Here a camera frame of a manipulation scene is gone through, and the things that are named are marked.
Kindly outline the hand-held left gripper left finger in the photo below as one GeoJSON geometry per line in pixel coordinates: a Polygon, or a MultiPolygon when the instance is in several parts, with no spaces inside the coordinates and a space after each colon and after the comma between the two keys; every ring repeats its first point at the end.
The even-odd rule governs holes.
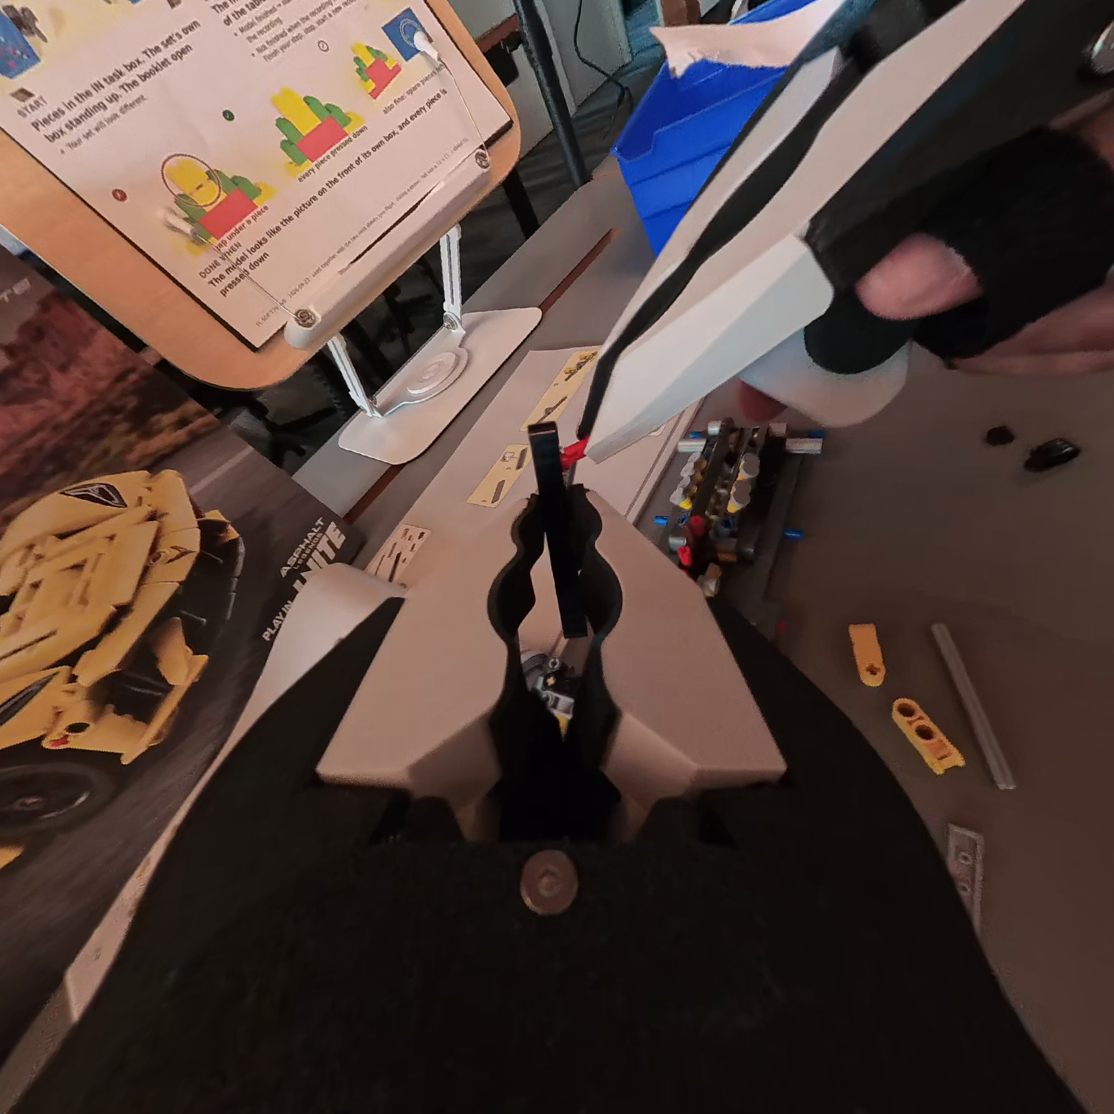
{"type": "Polygon", "coordinates": [[[468,544],[435,543],[421,555],[422,574],[317,764],[324,781],[443,799],[467,838],[496,836],[488,795],[500,769],[486,720],[504,686],[507,646],[487,606],[525,510],[519,499],[487,511],[468,544]]]}

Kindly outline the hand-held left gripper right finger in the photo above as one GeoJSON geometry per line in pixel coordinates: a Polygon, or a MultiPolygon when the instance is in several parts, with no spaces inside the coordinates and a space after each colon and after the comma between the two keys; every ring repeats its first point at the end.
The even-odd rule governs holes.
{"type": "Polygon", "coordinates": [[[787,760],[702,589],[598,494],[569,498],[590,654],[617,714],[600,761],[614,834],[633,841],[665,800],[779,781],[787,760]]]}

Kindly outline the black lego beam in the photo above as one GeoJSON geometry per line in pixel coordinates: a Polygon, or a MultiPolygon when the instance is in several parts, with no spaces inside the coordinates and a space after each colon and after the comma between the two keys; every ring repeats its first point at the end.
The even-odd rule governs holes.
{"type": "Polygon", "coordinates": [[[589,624],[580,593],[580,565],[572,541],[572,511],[568,498],[563,446],[555,422],[527,429],[533,455],[539,513],[544,527],[561,630],[567,639],[586,637],[589,624]]]}

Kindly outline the partly built lego chassis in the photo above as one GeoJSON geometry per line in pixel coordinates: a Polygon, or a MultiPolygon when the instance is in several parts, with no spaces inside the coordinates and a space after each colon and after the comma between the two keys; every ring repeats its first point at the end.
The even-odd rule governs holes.
{"type": "Polygon", "coordinates": [[[728,417],[685,434],[666,510],[654,515],[658,549],[706,600],[724,586],[764,594],[788,527],[804,459],[821,455],[822,427],[738,423],[728,417]]]}

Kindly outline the yellow short lego beam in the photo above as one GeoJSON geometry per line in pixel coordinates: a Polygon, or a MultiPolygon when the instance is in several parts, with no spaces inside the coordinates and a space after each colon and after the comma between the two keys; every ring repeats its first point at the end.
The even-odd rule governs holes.
{"type": "Polygon", "coordinates": [[[866,687],[880,687],[886,678],[886,663],[874,624],[849,624],[848,635],[861,683],[866,687]]]}

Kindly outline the yellow lego connector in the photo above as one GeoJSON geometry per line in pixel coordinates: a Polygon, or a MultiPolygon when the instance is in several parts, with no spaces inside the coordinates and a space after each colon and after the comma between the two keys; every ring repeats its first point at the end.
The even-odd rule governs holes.
{"type": "Polygon", "coordinates": [[[938,724],[913,699],[895,699],[891,716],[926,765],[938,776],[962,769],[966,759],[938,724]]]}

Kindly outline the grey lego axle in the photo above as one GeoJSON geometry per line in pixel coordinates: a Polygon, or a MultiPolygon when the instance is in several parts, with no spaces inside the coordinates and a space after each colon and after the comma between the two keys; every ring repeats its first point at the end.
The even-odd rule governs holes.
{"type": "Polygon", "coordinates": [[[934,622],[929,632],[935,642],[943,666],[951,678],[956,696],[966,711],[970,728],[974,734],[986,768],[998,789],[1012,791],[1017,788],[1017,780],[1011,764],[1002,748],[994,724],[987,714],[982,698],[975,689],[963,655],[948,626],[943,622],[934,622]]]}

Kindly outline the yellow car set box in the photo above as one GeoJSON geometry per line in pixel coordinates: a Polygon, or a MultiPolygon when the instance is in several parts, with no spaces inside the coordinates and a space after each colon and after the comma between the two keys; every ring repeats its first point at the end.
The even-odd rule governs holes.
{"type": "Polygon", "coordinates": [[[3,250],[3,873],[84,826],[251,683],[358,533],[3,250]]]}

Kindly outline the grey lego plate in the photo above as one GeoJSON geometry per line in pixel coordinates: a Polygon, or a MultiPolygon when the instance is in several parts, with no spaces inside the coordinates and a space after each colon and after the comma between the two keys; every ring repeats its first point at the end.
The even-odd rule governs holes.
{"type": "Polygon", "coordinates": [[[984,889],[984,837],[974,829],[948,824],[944,861],[976,934],[982,934],[984,889]]]}

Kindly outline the person's right hand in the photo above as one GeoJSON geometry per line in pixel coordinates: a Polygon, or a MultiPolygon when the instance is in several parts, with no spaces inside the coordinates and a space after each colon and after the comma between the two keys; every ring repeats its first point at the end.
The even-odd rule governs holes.
{"type": "MultiPolygon", "coordinates": [[[[955,309],[980,295],[978,280],[947,246],[925,234],[899,244],[857,285],[872,313],[893,320],[955,309]]],[[[950,366],[976,377],[1063,378],[1113,372],[1113,276],[1078,300],[1027,325],[976,357],[950,366]]]]}

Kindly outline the blue plastic bin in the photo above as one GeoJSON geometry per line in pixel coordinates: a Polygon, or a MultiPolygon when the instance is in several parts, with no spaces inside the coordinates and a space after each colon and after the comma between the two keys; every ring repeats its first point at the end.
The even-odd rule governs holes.
{"type": "MultiPolygon", "coordinates": [[[[730,24],[787,12],[805,2],[773,2],[743,12],[730,24]]],[[[666,61],[622,132],[614,155],[659,255],[736,137],[771,97],[788,68],[698,63],[677,77],[666,61]]]]}

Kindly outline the white crumpled paper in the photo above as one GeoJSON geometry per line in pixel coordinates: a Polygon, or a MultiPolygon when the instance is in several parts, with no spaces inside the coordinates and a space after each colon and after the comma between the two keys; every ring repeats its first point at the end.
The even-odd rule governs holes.
{"type": "Polygon", "coordinates": [[[704,61],[787,68],[842,7],[842,2],[815,2],[757,21],[744,17],[726,24],[654,27],[651,33],[677,77],[704,61]]]}

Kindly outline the black metal pole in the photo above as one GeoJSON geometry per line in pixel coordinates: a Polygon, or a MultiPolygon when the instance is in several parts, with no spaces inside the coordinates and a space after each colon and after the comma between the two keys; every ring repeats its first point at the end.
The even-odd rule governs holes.
{"type": "Polygon", "coordinates": [[[536,2],[512,2],[512,6],[520,21],[525,53],[533,68],[552,130],[561,147],[567,174],[572,187],[578,190],[590,182],[590,175],[577,142],[547,24],[536,2]]]}

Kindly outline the printed instruction sheet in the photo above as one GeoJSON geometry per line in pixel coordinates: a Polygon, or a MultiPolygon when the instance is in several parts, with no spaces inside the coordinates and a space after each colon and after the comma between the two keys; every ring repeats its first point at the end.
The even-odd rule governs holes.
{"type": "Polygon", "coordinates": [[[259,349],[511,126],[429,3],[3,3],[3,132],[259,349]]]}

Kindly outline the wooden board document stand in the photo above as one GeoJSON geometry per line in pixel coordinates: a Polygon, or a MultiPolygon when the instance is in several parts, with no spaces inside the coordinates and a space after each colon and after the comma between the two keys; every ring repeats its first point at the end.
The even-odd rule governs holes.
{"type": "Polygon", "coordinates": [[[429,3],[445,32],[495,93],[509,129],[482,146],[252,349],[187,296],[97,212],[3,132],[3,230],[113,324],[197,382],[202,399],[258,395],[316,357],[338,370],[360,421],[386,425],[387,451],[406,463],[442,433],[503,362],[480,344],[504,323],[516,346],[540,321],[536,308],[464,312],[460,223],[504,185],[521,153],[520,116],[451,3],[429,3]]]}

